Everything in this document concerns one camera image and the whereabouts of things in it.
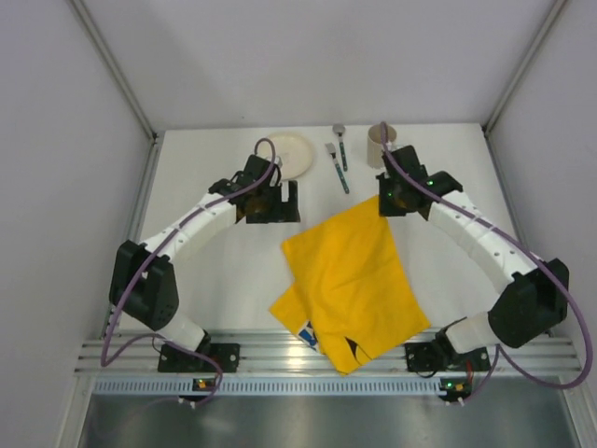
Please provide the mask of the yellow cartoon cloth placemat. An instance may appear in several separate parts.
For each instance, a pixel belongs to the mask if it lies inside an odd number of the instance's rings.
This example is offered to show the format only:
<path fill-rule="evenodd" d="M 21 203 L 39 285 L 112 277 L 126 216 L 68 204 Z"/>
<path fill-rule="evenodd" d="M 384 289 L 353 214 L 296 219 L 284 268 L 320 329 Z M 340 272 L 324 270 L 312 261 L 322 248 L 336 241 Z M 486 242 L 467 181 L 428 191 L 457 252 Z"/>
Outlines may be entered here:
<path fill-rule="evenodd" d="M 287 239 L 282 250 L 293 282 L 270 312 L 338 373 L 429 329 L 378 197 Z"/>

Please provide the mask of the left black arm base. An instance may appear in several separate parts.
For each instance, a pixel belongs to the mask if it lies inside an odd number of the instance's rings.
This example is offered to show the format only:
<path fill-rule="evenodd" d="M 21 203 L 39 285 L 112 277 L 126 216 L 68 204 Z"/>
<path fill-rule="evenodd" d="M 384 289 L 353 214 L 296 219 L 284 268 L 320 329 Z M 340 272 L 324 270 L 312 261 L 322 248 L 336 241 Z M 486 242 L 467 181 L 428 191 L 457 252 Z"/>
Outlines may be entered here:
<path fill-rule="evenodd" d="M 234 373 L 240 363 L 241 346 L 238 343 L 212 343 L 206 354 L 224 373 Z M 158 372 L 164 373 L 204 373 L 216 372 L 206 360 L 183 353 L 169 344 L 160 349 Z"/>

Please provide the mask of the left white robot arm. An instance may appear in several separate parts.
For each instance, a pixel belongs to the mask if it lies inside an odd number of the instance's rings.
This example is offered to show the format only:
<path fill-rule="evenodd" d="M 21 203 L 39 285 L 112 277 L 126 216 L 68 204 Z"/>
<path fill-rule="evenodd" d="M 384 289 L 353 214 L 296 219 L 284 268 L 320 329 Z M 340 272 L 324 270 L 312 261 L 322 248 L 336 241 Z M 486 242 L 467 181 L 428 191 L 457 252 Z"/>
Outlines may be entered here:
<path fill-rule="evenodd" d="M 198 203 L 164 230 L 141 243 L 128 240 L 121 244 L 108 295 L 115 310 L 169 343 L 204 354 L 210 336 L 182 311 L 174 264 L 195 255 L 242 220 L 248 224 L 300 221 L 299 184 L 282 181 L 276 161 L 249 156 L 241 171 L 216 181 Z"/>

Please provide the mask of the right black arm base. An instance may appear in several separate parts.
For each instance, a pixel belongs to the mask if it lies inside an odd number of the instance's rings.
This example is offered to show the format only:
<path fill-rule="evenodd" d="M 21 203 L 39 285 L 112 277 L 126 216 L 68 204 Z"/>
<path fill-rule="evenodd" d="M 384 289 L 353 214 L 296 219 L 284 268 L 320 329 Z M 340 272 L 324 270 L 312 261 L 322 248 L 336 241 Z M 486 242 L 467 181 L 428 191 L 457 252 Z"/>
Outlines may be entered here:
<path fill-rule="evenodd" d="M 464 354 L 458 354 L 446 335 L 447 330 L 440 330 L 431 341 L 405 343 L 407 370 L 430 378 L 437 373 L 447 371 L 488 371 L 491 367 L 486 348 L 477 348 Z"/>

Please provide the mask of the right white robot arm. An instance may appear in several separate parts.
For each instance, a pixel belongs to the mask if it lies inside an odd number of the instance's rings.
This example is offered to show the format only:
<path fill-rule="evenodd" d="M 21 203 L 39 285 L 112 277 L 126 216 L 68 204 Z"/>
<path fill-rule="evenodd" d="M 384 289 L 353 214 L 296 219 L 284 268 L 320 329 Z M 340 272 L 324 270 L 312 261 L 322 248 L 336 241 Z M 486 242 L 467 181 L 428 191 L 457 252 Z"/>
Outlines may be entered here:
<path fill-rule="evenodd" d="M 443 371 L 488 345 L 520 348 L 567 317 L 569 270 L 563 262 L 533 262 L 497 234 L 450 174 L 428 174 L 412 146 L 382 155 L 379 213 L 417 213 L 447 234 L 481 268 L 498 297 L 487 312 L 464 317 L 438 331 L 426 346 L 433 371 Z"/>

